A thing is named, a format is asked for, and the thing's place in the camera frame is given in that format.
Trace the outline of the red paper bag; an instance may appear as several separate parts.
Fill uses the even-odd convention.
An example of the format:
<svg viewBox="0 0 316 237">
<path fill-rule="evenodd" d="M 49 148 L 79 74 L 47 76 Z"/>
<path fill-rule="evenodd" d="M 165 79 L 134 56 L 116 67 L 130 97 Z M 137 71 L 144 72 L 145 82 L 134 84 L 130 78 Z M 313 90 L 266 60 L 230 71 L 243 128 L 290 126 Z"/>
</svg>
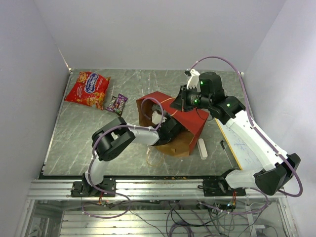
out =
<svg viewBox="0 0 316 237">
<path fill-rule="evenodd" d="M 165 121 L 158 129 L 159 140 L 154 143 L 154 147 L 161 153 L 173 157 L 189 156 L 206 124 L 209 113 L 201 109 L 194 109 L 189 112 L 181 112 L 170 107 L 174 97 L 155 91 L 136 100 L 139 124 L 141 126 L 156 127 L 153 122 L 153 106 L 160 102 L 166 112 Z"/>
</svg>

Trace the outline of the red cookie snack bag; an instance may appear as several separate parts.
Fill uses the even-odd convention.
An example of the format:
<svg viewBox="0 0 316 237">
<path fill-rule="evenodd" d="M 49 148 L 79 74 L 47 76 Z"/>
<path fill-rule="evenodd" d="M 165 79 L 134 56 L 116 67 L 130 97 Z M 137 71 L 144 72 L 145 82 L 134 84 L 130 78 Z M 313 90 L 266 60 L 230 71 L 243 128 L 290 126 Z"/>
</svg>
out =
<svg viewBox="0 0 316 237">
<path fill-rule="evenodd" d="M 65 97 L 65 101 L 103 110 L 110 80 L 110 77 L 103 77 L 98 73 L 80 72 L 75 85 Z"/>
</svg>

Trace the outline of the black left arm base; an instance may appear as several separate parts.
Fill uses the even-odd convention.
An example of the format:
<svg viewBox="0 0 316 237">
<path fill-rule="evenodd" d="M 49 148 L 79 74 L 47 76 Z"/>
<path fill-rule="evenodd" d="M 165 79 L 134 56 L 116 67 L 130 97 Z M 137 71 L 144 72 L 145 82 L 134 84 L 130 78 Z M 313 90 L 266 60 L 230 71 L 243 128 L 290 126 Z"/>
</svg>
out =
<svg viewBox="0 0 316 237">
<path fill-rule="evenodd" d="M 87 197 L 114 197 L 114 192 L 116 191 L 116 182 L 112 178 L 103 178 L 103 181 L 96 185 L 96 187 L 105 190 L 101 192 L 95 187 L 89 185 L 85 176 L 83 176 L 82 181 L 73 182 L 71 189 L 72 198 L 87 198 Z"/>
</svg>

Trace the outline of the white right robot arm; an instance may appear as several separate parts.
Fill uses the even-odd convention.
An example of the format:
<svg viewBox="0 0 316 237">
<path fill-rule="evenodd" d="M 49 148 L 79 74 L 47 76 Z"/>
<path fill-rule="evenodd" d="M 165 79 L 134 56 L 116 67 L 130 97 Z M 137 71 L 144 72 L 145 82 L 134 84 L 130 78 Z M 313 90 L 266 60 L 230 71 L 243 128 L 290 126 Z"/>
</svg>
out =
<svg viewBox="0 0 316 237">
<path fill-rule="evenodd" d="M 247 113 L 245 105 L 234 96 L 225 95 L 222 81 L 215 72 L 200 74 L 195 69 L 185 71 L 189 78 L 182 85 L 170 106 L 178 111 L 207 109 L 228 130 L 240 138 L 254 153 L 260 165 L 255 169 L 230 170 L 218 182 L 218 191 L 229 195 L 237 188 L 258 188 L 274 195 L 293 177 L 301 161 L 296 154 L 288 154 L 270 138 Z"/>
</svg>

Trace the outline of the purple candy packet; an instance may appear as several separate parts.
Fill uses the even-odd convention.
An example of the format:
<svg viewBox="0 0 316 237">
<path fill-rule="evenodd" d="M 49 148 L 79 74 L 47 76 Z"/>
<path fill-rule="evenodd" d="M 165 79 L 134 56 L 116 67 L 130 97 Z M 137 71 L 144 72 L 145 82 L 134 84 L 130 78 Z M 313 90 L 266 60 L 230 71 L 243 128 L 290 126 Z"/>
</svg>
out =
<svg viewBox="0 0 316 237">
<path fill-rule="evenodd" d="M 125 107 L 128 98 L 122 94 L 118 94 L 118 97 L 115 102 L 114 111 L 118 116 L 122 116 L 123 109 Z"/>
</svg>

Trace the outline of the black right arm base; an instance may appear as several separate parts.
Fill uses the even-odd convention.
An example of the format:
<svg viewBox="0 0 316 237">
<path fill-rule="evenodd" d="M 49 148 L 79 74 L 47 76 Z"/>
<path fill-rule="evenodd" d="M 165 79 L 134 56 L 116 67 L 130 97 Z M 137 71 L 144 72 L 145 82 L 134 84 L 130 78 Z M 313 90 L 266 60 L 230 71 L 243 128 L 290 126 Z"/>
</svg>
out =
<svg viewBox="0 0 316 237">
<path fill-rule="evenodd" d="M 245 188 L 231 188 L 222 176 L 205 176 L 197 188 L 203 190 L 205 197 L 232 197 L 233 194 L 237 197 L 246 196 Z"/>
</svg>

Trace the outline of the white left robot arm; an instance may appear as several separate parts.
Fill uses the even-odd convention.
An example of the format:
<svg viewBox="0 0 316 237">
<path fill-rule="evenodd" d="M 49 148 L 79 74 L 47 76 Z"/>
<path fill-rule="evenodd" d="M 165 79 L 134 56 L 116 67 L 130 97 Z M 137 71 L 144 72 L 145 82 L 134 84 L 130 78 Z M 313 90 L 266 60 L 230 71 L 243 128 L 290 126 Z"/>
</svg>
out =
<svg viewBox="0 0 316 237">
<path fill-rule="evenodd" d="M 185 128 L 167 117 L 154 126 L 136 126 L 118 117 L 92 135 L 92 161 L 84 173 L 83 190 L 89 196 L 100 192 L 108 162 L 118 157 L 130 144 L 160 146 L 170 143 Z"/>
</svg>

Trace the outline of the purple M&M's packet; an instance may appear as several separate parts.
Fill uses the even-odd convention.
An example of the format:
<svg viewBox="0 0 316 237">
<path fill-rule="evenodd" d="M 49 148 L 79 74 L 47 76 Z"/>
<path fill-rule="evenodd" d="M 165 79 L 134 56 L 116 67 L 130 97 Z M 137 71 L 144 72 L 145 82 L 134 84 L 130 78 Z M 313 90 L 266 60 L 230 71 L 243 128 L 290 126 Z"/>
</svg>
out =
<svg viewBox="0 0 316 237">
<path fill-rule="evenodd" d="M 109 111 L 111 113 L 117 113 L 117 109 L 118 109 L 118 98 L 113 96 L 111 98 L 111 101 L 106 107 L 106 111 Z"/>
</svg>

